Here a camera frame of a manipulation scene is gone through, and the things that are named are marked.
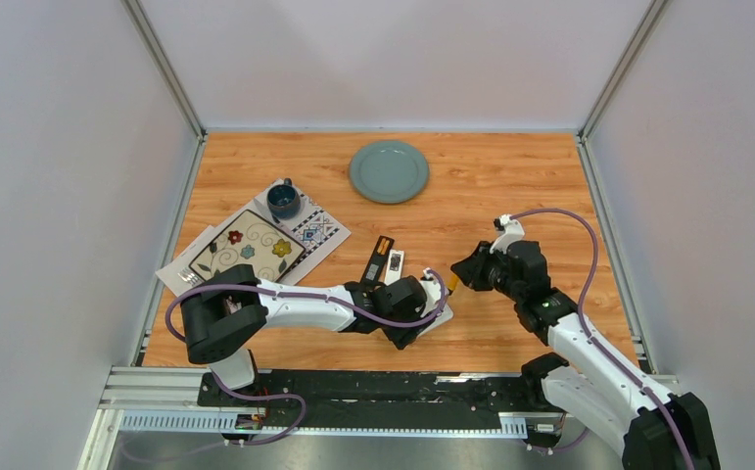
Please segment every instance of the red flower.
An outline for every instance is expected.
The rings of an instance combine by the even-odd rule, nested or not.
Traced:
[[[230,245],[235,245],[242,241],[242,232],[239,232],[238,230],[233,230],[230,233],[227,234],[227,239],[230,240]]]

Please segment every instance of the dark blue mug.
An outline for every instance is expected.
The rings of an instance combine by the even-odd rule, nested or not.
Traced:
[[[301,203],[302,200],[291,178],[285,178],[282,184],[277,184],[267,190],[267,208],[275,218],[284,220],[296,216]]]

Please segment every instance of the round plate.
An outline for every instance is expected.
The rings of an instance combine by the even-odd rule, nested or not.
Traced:
[[[349,165],[349,178],[366,199],[397,204],[423,190],[429,164],[419,150],[405,142],[384,140],[359,149]]]

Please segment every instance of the yellow flower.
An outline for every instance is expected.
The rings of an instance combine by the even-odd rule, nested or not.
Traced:
[[[273,245],[273,254],[280,258],[285,258],[285,255],[290,255],[290,253],[291,242],[286,242],[280,238],[279,241],[276,242],[276,245]]]

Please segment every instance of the wood grain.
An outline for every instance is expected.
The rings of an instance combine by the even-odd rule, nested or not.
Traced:
[[[385,206],[360,197],[348,164],[360,147],[400,139],[429,161],[429,182],[415,199]],[[352,236],[300,284],[330,286],[358,280],[380,234],[405,251],[403,274],[449,267],[481,240],[493,240],[492,221],[506,212],[560,207],[596,225],[573,138],[568,134],[223,133],[212,134],[176,248],[180,253],[204,228],[217,225],[277,177],[293,178]],[[590,239],[573,220],[556,214],[523,221],[542,244],[554,285],[577,299],[590,266]],[[167,332],[159,308],[144,365],[187,366],[184,345]],[[454,319],[398,351],[379,331],[339,334],[318,329],[262,330],[250,341],[262,368],[518,371],[548,351],[518,323],[512,302],[498,293],[459,287],[449,298]],[[610,264],[602,249],[586,311],[593,323],[636,363]],[[181,327],[180,312],[173,322]]]

